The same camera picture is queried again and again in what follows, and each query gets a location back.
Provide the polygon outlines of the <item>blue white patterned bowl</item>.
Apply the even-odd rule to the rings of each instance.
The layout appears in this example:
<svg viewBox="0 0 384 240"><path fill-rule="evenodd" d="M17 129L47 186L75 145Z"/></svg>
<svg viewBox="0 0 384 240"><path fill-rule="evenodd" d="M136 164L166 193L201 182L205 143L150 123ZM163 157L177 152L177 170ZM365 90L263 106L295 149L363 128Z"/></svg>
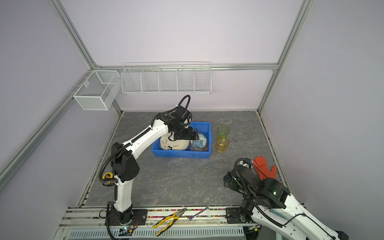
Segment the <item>blue white patterned bowl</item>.
<svg viewBox="0 0 384 240"><path fill-rule="evenodd" d="M208 138L204 133L198 132L197 140L190 140L190 147L198 150L205 149L209 144Z"/></svg>

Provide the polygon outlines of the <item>cream floral plate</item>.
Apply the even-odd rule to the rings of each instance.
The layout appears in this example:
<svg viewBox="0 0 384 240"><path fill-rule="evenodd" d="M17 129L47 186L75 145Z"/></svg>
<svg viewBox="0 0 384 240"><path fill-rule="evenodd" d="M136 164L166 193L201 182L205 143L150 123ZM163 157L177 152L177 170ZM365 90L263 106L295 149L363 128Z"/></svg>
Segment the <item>cream floral plate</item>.
<svg viewBox="0 0 384 240"><path fill-rule="evenodd" d="M189 145L189 140L175 140L173 133L167 133L160 138L160 147L163 150L184 151Z"/></svg>

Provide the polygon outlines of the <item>green glass cup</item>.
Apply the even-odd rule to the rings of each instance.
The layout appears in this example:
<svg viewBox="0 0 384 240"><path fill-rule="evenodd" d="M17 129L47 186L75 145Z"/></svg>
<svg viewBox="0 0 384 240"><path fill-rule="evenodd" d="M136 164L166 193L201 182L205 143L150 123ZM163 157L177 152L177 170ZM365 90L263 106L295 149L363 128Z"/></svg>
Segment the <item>green glass cup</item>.
<svg viewBox="0 0 384 240"><path fill-rule="evenodd" d="M218 140L224 141L225 138L228 137L228 134L230 132L230 128L227 125L219 125L217 127L217 132L218 132Z"/></svg>

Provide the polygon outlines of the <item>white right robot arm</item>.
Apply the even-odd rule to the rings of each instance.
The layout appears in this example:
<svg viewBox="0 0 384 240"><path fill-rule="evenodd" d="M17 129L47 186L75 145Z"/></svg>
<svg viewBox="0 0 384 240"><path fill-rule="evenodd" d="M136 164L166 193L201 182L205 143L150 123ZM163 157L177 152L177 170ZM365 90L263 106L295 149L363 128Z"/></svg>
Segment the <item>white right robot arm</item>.
<svg viewBox="0 0 384 240"><path fill-rule="evenodd" d="M224 187L240 193L243 201L226 210L229 224L257 224L246 230L255 240L259 227L267 227L288 240L347 240L343 231L332 230L300 204L290 190L267 177L254 161L240 158L224 176Z"/></svg>

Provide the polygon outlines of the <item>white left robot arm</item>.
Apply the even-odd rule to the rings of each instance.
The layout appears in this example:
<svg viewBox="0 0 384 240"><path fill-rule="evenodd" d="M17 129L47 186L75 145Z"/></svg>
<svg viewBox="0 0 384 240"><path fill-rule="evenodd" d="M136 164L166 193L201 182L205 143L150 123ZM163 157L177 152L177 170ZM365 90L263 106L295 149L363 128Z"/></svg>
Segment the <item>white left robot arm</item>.
<svg viewBox="0 0 384 240"><path fill-rule="evenodd" d="M133 220L132 190L134 179L140 171L139 157L162 136L171 135L171 140L197 140L198 131L191 127L192 113L188 110L191 96L184 96L171 110L157 113L149 126L136 136L115 143L111 154L101 166L98 180L106 187L114 187L114 199L107 203L106 228L110 239L115 239L111 231L112 221L129 226Z"/></svg>

